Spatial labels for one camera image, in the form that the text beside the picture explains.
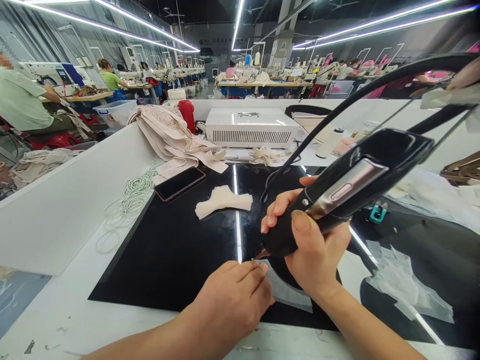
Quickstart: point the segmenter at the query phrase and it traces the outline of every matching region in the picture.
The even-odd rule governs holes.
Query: metal button
[[[331,198],[332,200],[338,200],[338,199],[340,199],[343,195],[345,195],[346,193],[348,193],[351,188],[352,188],[352,184],[351,184],[351,183],[346,183],[346,184],[342,185],[337,191],[335,191],[335,192],[330,196],[330,198]]]

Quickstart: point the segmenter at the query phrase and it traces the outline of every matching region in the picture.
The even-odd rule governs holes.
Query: green shirt
[[[20,131],[40,130],[54,118],[39,96],[47,91],[15,70],[0,68],[0,116]]]
[[[100,71],[100,76],[108,87],[108,90],[120,90],[119,83],[121,80],[117,75],[108,71]]]

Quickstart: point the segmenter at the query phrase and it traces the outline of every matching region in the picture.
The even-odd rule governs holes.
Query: ceiling fan
[[[252,15],[252,13],[255,11],[255,10],[260,10],[261,8],[263,8],[263,6],[260,6],[260,7],[254,7],[254,8],[249,8],[249,9],[246,9],[245,11],[248,12],[250,15]]]
[[[183,15],[183,14],[174,14],[174,13],[171,13],[169,7],[164,7],[164,8],[163,8],[163,11],[167,13],[167,15],[165,16],[165,18],[175,17],[175,16],[176,16],[176,17],[185,16],[185,15]]]
[[[343,3],[343,0],[340,0],[340,3],[329,2],[328,5],[331,5],[331,6],[334,7],[331,11],[335,11],[335,10],[338,10],[338,9],[340,9],[340,8],[343,8],[344,6],[357,4],[357,3],[359,3],[359,2],[360,2],[360,1],[353,1],[353,2]]]

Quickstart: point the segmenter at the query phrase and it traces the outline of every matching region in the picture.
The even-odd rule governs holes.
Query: metal vent grille
[[[212,141],[214,143],[285,144],[288,142],[291,134],[291,131],[213,130]]]

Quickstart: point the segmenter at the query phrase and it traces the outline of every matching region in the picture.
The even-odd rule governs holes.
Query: smartphone
[[[163,202],[167,202],[206,177],[204,172],[196,167],[190,167],[158,184],[153,190]]]

